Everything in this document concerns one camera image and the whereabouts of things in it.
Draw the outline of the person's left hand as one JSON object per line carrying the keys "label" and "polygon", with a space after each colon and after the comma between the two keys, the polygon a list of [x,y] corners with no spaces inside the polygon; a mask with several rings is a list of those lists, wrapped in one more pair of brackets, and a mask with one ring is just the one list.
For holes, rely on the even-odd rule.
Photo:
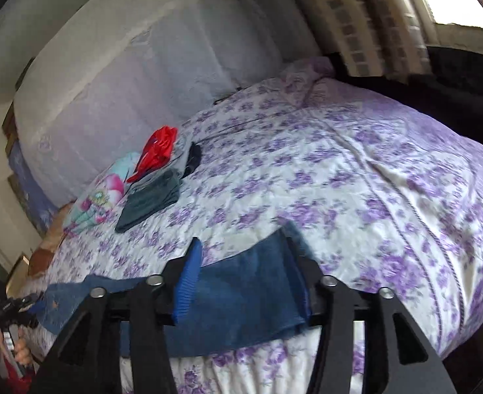
{"label": "person's left hand", "polygon": [[24,339],[24,330],[21,327],[18,328],[18,340],[14,343],[14,350],[12,352],[7,349],[3,333],[0,331],[0,350],[7,359],[13,357],[20,365],[29,366],[33,364],[32,354]]}

